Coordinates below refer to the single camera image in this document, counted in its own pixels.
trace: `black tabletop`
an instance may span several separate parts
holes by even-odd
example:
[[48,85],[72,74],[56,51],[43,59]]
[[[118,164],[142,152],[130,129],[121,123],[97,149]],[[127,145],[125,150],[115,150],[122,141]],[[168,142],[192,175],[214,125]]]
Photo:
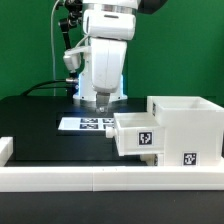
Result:
[[[116,108],[116,111],[145,111],[145,100],[130,100],[128,107]],[[112,140],[105,142],[101,149],[102,151],[105,148],[109,149],[110,153],[104,153],[104,158],[102,155],[95,158],[88,157],[86,155],[89,153],[88,150],[81,155],[78,152],[71,153],[70,149],[74,150],[74,147],[69,146],[74,144],[71,139],[99,137],[98,141],[103,141],[105,138],[102,133],[94,136],[58,132],[58,121],[62,115],[71,114],[91,116],[92,112],[74,107],[71,100],[65,97],[15,96],[0,101],[0,136],[13,136],[15,141],[15,153],[7,166],[85,166],[111,165],[114,162],[144,165],[138,157],[120,159]],[[61,150],[66,144],[67,154],[60,157]],[[224,192],[0,193],[0,224],[8,223],[221,224],[224,223]]]

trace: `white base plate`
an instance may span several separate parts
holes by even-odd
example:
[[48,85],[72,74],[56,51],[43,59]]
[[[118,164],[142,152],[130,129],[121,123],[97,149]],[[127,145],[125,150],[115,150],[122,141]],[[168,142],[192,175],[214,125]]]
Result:
[[[0,139],[0,152],[3,165],[12,138]],[[0,180],[0,192],[224,190],[224,159],[213,167],[1,167]]]

